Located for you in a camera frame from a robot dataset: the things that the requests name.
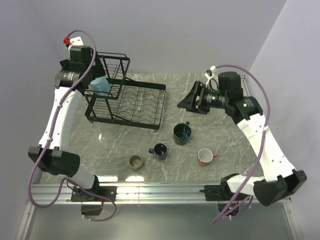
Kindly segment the light blue ceramic mug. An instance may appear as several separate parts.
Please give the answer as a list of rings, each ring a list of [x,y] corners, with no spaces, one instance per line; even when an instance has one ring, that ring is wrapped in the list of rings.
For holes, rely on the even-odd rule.
[[[111,90],[111,85],[104,76],[92,80],[88,87],[96,95],[103,97],[107,96]]]

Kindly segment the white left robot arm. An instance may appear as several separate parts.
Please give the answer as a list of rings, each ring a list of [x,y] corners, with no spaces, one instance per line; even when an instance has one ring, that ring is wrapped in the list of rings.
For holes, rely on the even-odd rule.
[[[80,166],[80,157],[69,152],[72,124],[78,105],[92,80],[105,74],[97,54],[89,46],[75,45],[70,57],[61,61],[62,69],[55,76],[54,101],[49,121],[37,146],[28,156],[42,171],[63,176],[83,188],[89,201],[97,200],[101,189],[97,178]]]

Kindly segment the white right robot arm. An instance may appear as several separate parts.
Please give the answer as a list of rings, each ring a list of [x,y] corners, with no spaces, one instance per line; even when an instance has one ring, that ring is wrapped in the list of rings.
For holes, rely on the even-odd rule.
[[[241,76],[223,72],[217,76],[218,89],[211,90],[195,81],[186,97],[177,104],[188,112],[206,115],[210,109],[223,109],[249,141],[263,171],[262,177],[230,174],[220,181],[220,194],[226,200],[237,194],[254,196],[269,206],[295,193],[307,180],[303,170],[297,170],[286,158],[271,130],[258,101],[244,96]]]

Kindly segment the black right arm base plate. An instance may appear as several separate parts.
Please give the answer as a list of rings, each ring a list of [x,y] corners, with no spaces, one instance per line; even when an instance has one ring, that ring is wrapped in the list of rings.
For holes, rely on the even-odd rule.
[[[222,185],[205,185],[204,189],[199,192],[204,193],[205,200],[210,201],[229,201],[233,197],[232,193],[227,187]]]

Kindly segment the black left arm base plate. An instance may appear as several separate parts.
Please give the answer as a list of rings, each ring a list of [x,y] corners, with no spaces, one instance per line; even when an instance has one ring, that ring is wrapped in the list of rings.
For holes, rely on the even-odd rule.
[[[86,189],[83,191],[81,188],[74,187],[71,194],[71,202],[99,202],[104,197],[112,201],[116,200],[117,187],[116,186],[100,186],[94,192]]]

